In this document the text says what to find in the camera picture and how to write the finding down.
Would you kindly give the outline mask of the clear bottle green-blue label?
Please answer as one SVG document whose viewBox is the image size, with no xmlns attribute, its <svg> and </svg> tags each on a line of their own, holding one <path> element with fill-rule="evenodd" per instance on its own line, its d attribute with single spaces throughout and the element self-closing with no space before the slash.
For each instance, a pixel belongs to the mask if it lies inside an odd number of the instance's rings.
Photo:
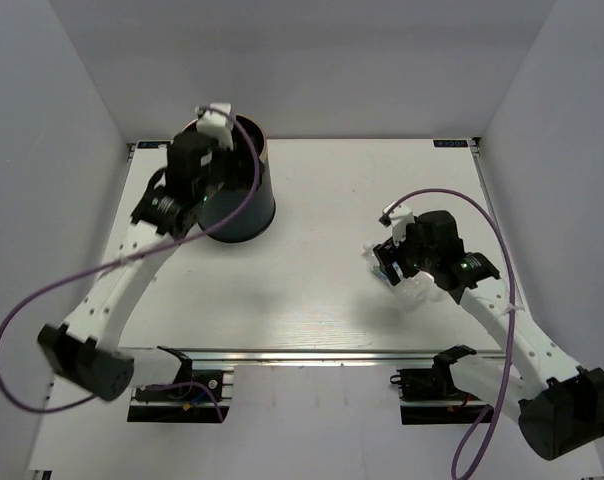
<svg viewBox="0 0 604 480">
<path fill-rule="evenodd" d="M 365 243 L 363 245 L 362 257 L 366 261 L 371 274 L 403 308 L 416 310 L 428 300 L 428 284 L 421 274 L 411 278 L 400 277 L 400 282 L 393 286 L 374 255 L 373 244 Z"/>
</svg>

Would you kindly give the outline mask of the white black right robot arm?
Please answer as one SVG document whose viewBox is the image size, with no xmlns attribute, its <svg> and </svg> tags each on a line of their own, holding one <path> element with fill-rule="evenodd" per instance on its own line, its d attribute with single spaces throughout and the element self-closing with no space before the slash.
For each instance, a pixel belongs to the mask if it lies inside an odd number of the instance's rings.
<svg viewBox="0 0 604 480">
<path fill-rule="evenodd" d="M 604 437 L 604 370 L 585 369 L 528 313 L 517 312 L 499 270 L 465 250 L 449 212 L 414 215 L 401 205 L 387 208 L 380 221 L 392 235 L 373 253 L 390 285 L 428 274 L 512 355 L 516 372 L 502 411 L 538 456 L 554 460 Z"/>
</svg>

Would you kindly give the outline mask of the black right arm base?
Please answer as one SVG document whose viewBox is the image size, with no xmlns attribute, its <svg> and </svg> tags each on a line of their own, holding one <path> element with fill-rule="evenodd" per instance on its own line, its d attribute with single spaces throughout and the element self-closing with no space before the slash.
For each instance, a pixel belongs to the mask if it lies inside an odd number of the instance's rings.
<svg viewBox="0 0 604 480">
<path fill-rule="evenodd" d="M 471 425 L 486 406 L 465 392 L 446 393 L 427 368 L 399 369 L 389 383 L 398 390 L 404 426 Z"/>
</svg>

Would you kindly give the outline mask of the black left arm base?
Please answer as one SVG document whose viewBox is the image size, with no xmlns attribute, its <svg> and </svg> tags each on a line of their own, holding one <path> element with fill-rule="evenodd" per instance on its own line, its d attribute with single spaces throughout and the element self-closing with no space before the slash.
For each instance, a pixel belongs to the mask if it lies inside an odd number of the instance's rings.
<svg viewBox="0 0 604 480">
<path fill-rule="evenodd" d="M 136 388 L 129 402 L 129 423 L 218 424 L 229 411 L 233 391 L 231 370 L 193 370 L 190 384 Z"/>
</svg>

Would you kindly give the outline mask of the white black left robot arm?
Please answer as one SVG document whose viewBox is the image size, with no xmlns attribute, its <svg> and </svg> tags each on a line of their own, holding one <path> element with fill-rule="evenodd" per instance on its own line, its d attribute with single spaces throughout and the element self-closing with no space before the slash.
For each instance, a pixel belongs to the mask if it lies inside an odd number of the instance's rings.
<svg viewBox="0 0 604 480">
<path fill-rule="evenodd" d="M 166 149 L 166 163 L 145 185 L 116 256 L 81 303 L 46 324 L 37 343 L 53 372 L 104 401 L 132 387 L 159 384 L 181 399 L 193 387 L 185 357 L 168 347 L 124 349 L 126 323 L 159 269 L 187 242 L 242 227 L 259 233 L 254 206 L 267 171 L 265 144 L 251 134 L 223 144 L 187 130 Z"/>
</svg>

